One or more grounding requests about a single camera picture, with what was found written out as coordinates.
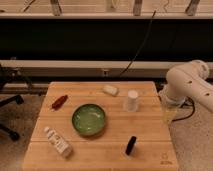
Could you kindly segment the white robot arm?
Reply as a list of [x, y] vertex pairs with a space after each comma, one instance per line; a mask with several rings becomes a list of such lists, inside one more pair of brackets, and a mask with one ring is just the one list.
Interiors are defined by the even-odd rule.
[[159, 91], [163, 109], [163, 121], [169, 125], [177, 114], [177, 109], [191, 98], [213, 112], [213, 85], [206, 79], [208, 65], [201, 60], [193, 60], [168, 70], [167, 84]]

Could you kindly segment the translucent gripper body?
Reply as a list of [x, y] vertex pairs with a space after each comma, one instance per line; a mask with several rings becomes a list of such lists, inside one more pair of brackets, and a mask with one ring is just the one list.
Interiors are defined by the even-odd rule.
[[173, 100], [170, 100], [166, 95], [161, 95], [160, 98], [163, 109], [163, 121], [167, 125], [170, 125], [175, 115], [177, 114], [178, 106]]

